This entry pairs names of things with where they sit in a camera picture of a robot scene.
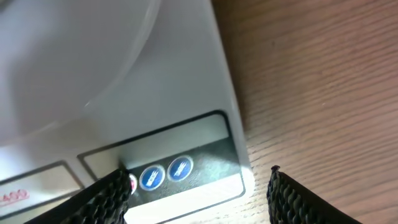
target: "wood grain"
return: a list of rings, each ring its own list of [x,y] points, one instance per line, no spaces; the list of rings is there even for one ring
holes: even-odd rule
[[[278,164],[363,223],[398,221],[398,1],[214,0],[256,176],[204,223],[268,223]]]

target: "round weighing plate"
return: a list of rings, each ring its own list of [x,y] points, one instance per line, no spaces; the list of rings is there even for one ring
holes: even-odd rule
[[[0,1],[0,144],[80,117],[132,67],[160,0]]]

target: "black border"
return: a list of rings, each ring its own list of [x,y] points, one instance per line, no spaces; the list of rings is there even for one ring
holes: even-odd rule
[[[27,208],[20,209],[20,210],[18,210],[16,212],[8,213],[7,215],[1,216],[0,217],[0,221],[4,220],[6,218],[11,218],[11,217],[13,217],[15,215],[19,215],[21,213],[27,212],[29,210],[32,210],[32,209],[35,209],[35,208],[39,208],[39,207],[41,207],[43,205],[46,205],[46,204],[49,204],[49,203],[52,203],[52,202],[56,202],[56,201],[61,200],[63,198],[71,197],[71,196],[77,194],[81,189],[85,188],[85,186],[82,184],[82,182],[79,180],[79,178],[77,178],[76,174],[72,171],[72,169],[70,168],[70,166],[67,164],[66,161],[54,162],[52,164],[49,164],[49,165],[46,165],[46,166],[31,170],[31,171],[28,171],[26,173],[17,175],[15,177],[11,177],[11,178],[8,178],[6,180],[2,180],[2,181],[0,181],[0,185],[4,185],[4,184],[7,184],[7,183],[16,181],[16,180],[20,180],[20,179],[23,179],[23,178],[28,177],[30,175],[38,174],[38,173],[41,173],[41,172],[43,172],[45,170],[49,170],[49,169],[52,169],[52,168],[58,167],[58,166],[63,166],[69,172],[69,174],[72,176],[73,180],[79,185],[79,187],[80,187],[79,190],[76,190],[76,191],[73,191],[71,193],[59,196],[57,198],[53,198],[51,200],[48,200],[48,201],[45,201],[45,202],[42,202],[42,203],[38,203],[38,204],[32,205],[32,206],[27,207]]]
[[[89,173],[91,178],[93,178],[94,181],[97,181],[98,178],[95,176],[94,172],[90,169],[90,167],[88,166],[88,164],[84,160],[84,158],[86,156],[90,156],[92,154],[96,154],[96,153],[101,152],[101,151],[105,151],[105,150],[108,150],[108,149],[111,149],[111,148],[114,148],[114,147],[118,147],[118,146],[121,146],[123,144],[127,144],[127,143],[130,143],[132,141],[135,141],[135,140],[138,140],[138,139],[141,139],[141,138],[145,138],[145,137],[151,136],[153,134],[157,134],[157,133],[160,133],[162,131],[166,131],[166,130],[175,128],[177,126],[181,126],[181,125],[190,123],[192,121],[196,121],[196,120],[199,120],[199,119],[202,119],[202,118],[206,118],[208,116],[215,115],[215,114],[221,115],[224,118],[225,125],[226,125],[227,130],[228,130],[228,135],[231,136],[231,138],[233,139],[233,141],[232,141],[233,142],[233,146],[235,147],[235,150],[236,150],[236,145],[235,145],[234,137],[232,135],[231,126],[229,125],[229,119],[228,119],[227,114],[224,111],[222,111],[222,110],[214,110],[214,111],[207,112],[205,114],[202,114],[202,115],[199,115],[199,116],[196,116],[196,117],[193,117],[193,118],[189,118],[189,119],[186,119],[186,120],[183,120],[183,121],[168,125],[168,126],[163,127],[163,128],[159,128],[159,129],[156,129],[156,130],[153,130],[153,131],[149,131],[147,133],[140,134],[140,135],[132,137],[132,138],[128,138],[128,139],[125,139],[125,140],[122,140],[122,141],[119,141],[119,142],[116,142],[116,143],[109,144],[107,146],[99,147],[97,149],[93,149],[93,150],[90,150],[88,152],[84,152],[82,154],[77,155],[77,158],[81,162],[83,167],[86,169],[86,171]],[[171,218],[171,219],[159,222],[159,223],[167,223],[167,222],[170,222],[172,220],[176,220],[176,219],[179,219],[181,217],[184,217],[184,216],[187,216],[187,215],[191,215],[191,214],[193,214],[195,212],[199,212],[199,211],[205,210],[207,208],[211,208],[211,207],[214,207],[214,206],[217,206],[217,205],[221,205],[222,203],[229,202],[229,201],[232,201],[234,199],[242,197],[246,193],[246,186],[245,186],[244,181],[243,181],[242,170],[239,171],[239,174],[241,175],[241,181],[242,181],[242,186],[243,186],[243,191],[242,191],[241,194],[239,194],[239,195],[237,195],[237,196],[235,196],[233,198],[224,200],[222,202],[218,202],[216,204],[209,205],[207,207],[203,207],[203,208],[200,208],[198,210],[194,210],[192,212],[188,212],[188,213],[179,215],[177,217],[174,217],[174,218]]]

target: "brown tabletop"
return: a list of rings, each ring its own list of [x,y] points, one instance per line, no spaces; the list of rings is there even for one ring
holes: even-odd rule
[[[214,0],[256,177],[215,223],[267,223],[270,168],[363,223],[398,218],[398,1]]]

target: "wooden table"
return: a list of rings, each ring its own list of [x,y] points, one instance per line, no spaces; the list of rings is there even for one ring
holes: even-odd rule
[[[214,0],[256,191],[205,223],[268,223],[271,166],[363,223],[398,219],[398,1]]]

